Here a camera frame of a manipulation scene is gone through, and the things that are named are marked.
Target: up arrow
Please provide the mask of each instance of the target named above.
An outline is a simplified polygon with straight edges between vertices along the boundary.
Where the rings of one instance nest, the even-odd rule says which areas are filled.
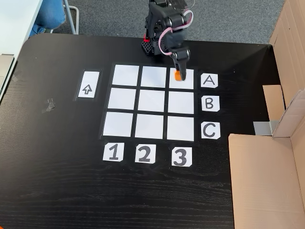
[[[84,89],[82,89],[82,91],[84,91],[85,94],[89,94],[89,92],[92,92],[92,89],[91,89],[90,85],[88,84]]]

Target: white desk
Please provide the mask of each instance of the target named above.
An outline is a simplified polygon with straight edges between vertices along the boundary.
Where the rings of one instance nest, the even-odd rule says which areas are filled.
[[[0,55],[13,54],[14,63],[0,89],[4,89],[10,79],[23,43],[28,39],[42,0],[0,0]],[[4,90],[0,93],[0,102]]]

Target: arrow card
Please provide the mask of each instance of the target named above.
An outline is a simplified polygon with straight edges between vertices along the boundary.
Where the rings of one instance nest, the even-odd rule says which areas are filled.
[[[94,98],[100,72],[84,72],[82,77],[79,98]]]

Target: white square paper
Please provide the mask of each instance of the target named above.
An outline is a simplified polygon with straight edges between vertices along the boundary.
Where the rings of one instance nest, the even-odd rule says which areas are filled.
[[[130,137],[132,116],[131,113],[107,112],[103,135]]]
[[[124,143],[107,143],[104,148],[103,161],[122,161]]]
[[[135,162],[153,164],[156,161],[156,145],[139,144],[135,151]]]
[[[141,86],[142,87],[165,87],[166,68],[143,67]]]
[[[220,138],[220,123],[213,123],[213,122],[201,123],[201,138],[209,138],[209,139]]]
[[[189,167],[192,163],[191,147],[175,147],[172,150],[172,166]]]
[[[186,69],[186,79],[184,81],[175,80],[175,70],[175,68],[171,68],[170,71],[170,88],[194,89],[194,70]]]
[[[181,114],[194,114],[194,93],[169,92],[168,112]]]
[[[140,90],[139,111],[164,111],[164,91]]]
[[[79,98],[94,98],[100,72],[84,72],[81,80]]]
[[[201,75],[201,87],[216,88],[218,86],[218,75],[203,73]]]
[[[201,98],[201,105],[203,111],[214,111],[220,110],[219,96],[204,95]]]
[[[141,138],[163,138],[163,116],[138,114],[135,128],[135,137]]]
[[[138,82],[138,74],[139,66],[117,64],[114,69],[112,84],[136,86]]]
[[[168,116],[167,139],[194,141],[194,118]]]
[[[133,110],[135,92],[135,89],[112,88],[108,108]]]

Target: dark wooden table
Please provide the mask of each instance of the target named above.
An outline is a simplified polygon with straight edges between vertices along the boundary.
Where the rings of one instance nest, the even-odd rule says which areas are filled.
[[[221,123],[218,140],[201,139],[190,167],[171,166],[172,145],[157,145],[156,166],[134,162],[135,142],[120,163],[103,161],[99,140],[105,95],[115,62],[172,66],[147,57],[141,39],[43,34],[23,46],[0,105],[0,226],[4,229],[232,229],[227,137],[254,134],[268,121],[263,84],[279,84],[269,45],[186,44],[188,68],[217,73],[219,112],[198,122]],[[98,98],[74,101],[84,69],[102,69]],[[55,108],[44,102],[52,98]]]

